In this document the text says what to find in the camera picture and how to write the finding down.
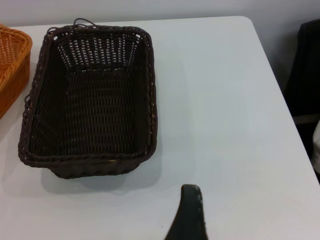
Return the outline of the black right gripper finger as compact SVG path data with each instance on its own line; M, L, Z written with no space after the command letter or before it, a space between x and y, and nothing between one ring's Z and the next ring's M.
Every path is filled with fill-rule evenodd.
M205 216L201 189L195 184L181 186L180 202L166 240L203 240Z

